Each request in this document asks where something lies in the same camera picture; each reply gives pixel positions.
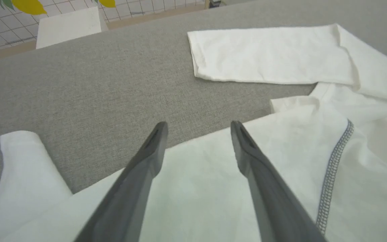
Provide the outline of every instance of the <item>yellow decoration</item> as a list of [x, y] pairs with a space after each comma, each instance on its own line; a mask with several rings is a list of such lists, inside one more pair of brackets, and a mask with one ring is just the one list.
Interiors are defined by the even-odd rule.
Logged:
[[114, 0], [99, 0], [99, 2], [108, 8], [116, 7], [116, 3], [114, 2]]
[[38, 0], [12, 0], [12, 2], [16, 8], [27, 14], [47, 14], [43, 8], [43, 5]]

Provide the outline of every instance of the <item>white fabric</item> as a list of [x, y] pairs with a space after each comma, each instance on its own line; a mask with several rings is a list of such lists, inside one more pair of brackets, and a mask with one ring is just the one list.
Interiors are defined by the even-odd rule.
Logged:
[[[315, 221], [329, 160], [348, 118], [352, 120], [353, 134], [335, 177], [326, 237], [330, 242], [387, 241], [387, 68], [372, 71], [374, 76], [368, 72], [378, 63], [387, 65], [387, 57], [337, 25], [188, 35], [196, 76], [320, 82], [310, 96], [272, 100], [274, 114], [245, 126]], [[249, 41], [256, 45], [246, 47]], [[210, 52], [197, 52], [208, 48]], [[249, 60], [249, 55], [258, 57], [257, 52], [262, 59]], [[237, 64], [246, 69], [233, 71]], [[274, 68], [263, 72], [263, 65]], [[73, 241], [119, 174], [74, 194], [0, 242]], [[166, 150], [150, 190], [140, 241], [260, 241], [229, 129]]]
[[1, 135], [0, 239], [72, 196], [39, 136]]
[[387, 57], [339, 25], [187, 34], [196, 77], [212, 81], [353, 86], [387, 98]]

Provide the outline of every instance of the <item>grid pattern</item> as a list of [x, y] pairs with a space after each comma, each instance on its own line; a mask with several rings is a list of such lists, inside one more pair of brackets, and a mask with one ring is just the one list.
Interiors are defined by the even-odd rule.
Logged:
[[204, 5], [204, 0], [115, 0], [116, 8], [106, 8], [93, 0], [39, 0], [47, 14], [30, 15], [17, 8], [0, 6], [0, 49], [37, 39], [40, 19], [98, 6], [106, 22], [159, 13], [186, 6]]

